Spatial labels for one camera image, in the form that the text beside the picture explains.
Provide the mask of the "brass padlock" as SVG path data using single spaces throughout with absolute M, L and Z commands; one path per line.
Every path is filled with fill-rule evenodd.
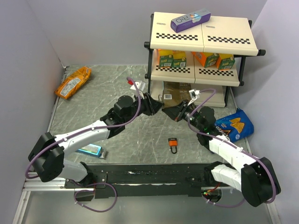
M 162 95 L 158 95 L 157 101 L 160 102 L 160 103 L 163 103 L 164 102 L 163 96 Z

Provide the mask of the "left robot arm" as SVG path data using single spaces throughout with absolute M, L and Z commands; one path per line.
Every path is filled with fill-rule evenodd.
M 92 171 L 86 163 L 71 162 L 66 156 L 91 143 L 118 135 L 137 116 L 155 115 L 162 106 L 162 102 L 154 100 L 148 93 L 142 98 L 121 96 L 106 115 L 86 127 L 56 136 L 49 132 L 42 134 L 28 156 L 29 167 L 36 171 L 42 182 L 61 177 L 86 188 L 94 181 Z

